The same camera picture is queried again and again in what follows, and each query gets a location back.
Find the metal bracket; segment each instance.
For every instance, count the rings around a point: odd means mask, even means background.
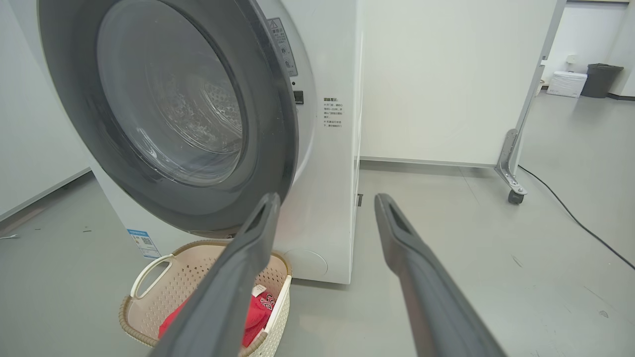
[[[505,142],[503,143],[503,150],[500,152],[500,157],[498,158],[496,167],[494,167],[494,171],[498,172],[503,180],[507,182],[507,185],[511,187],[512,191],[516,192],[517,194],[526,195],[527,190],[518,183],[515,176],[512,175],[511,169],[509,167],[509,162],[511,161],[511,157],[514,152],[514,148],[516,147],[518,137],[518,130],[516,129],[511,129],[507,132],[507,135],[505,136]]]

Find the basket rim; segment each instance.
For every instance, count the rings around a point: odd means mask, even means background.
[[[212,240],[194,241],[192,243],[188,243],[176,249],[174,252],[172,252],[172,255],[176,257],[179,254],[185,252],[186,250],[195,248],[197,246],[213,245],[213,246],[226,247],[227,245],[229,245],[229,243],[230,242],[220,242],[220,241],[212,241]],[[291,264],[284,258],[284,256],[278,252],[271,252],[271,255],[273,257],[276,257],[282,260],[282,263],[284,263],[284,266],[286,268],[287,277],[289,276],[293,277],[291,273]],[[128,323],[128,309],[130,308],[131,301],[132,301],[132,296],[127,295],[123,299],[123,301],[121,302],[121,306],[119,307],[119,324],[121,325],[121,328],[126,332],[126,334],[128,334],[130,337],[134,338],[135,340],[141,342],[142,344],[148,345],[150,347],[156,346],[159,340],[153,339],[152,337],[145,335],[144,333],[138,331],[137,329],[135,329]],[[262,343],[264,342],[266,338],[267,338],[266,334],[264,335],[264,338],[262,339],[258,338],[256,341],[257,346],[253,346],[254,349],[257,349],[258,347],[260,347],[260,345],[262,345]]]

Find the white washing machine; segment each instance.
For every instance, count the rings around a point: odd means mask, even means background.
[[[56,0],[60,100],[148,258],[230,239],[263,194],[294,278],[350,283],[362,31],[356,0]]]

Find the gray sticker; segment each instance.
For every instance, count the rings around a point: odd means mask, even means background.
[[[295,67],[295,59],[293,58],[293,52],[291,51],[289,40],[286,38],[282,21],[280,21],[279,17],[276,17],[268,19],[267,22],[269,23],[271,32],[274,34],[275,42],[277,42],[278,47],[280,47],[280,52],[282,53],[282,58],[284,64],[286,65],[286,71],[288,72],[289,77],[297,76],[298,69]]]

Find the floor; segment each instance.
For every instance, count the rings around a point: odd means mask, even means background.
[[[632,168],[623,165],[617,177],[598,170],[629,162],[631,118],[635,103],[541,94],[521,164],[632,257]],[[620,149],[609,152],[608,143]],[[277,356],[415,355],[401,288],[379,243],[379,192],[397,201],[509,356],[635,354],[635,271],[535,179],[518,173],[529,195],[513,206],[493,170],[362,168],[352,283],[295,280]],[[145,356],[149,348],[123,333],[117,313],[147,260],[90,176],[47,199],[34,217],[0,224],[2,235],[20,235],[0,241],[0,355]]]

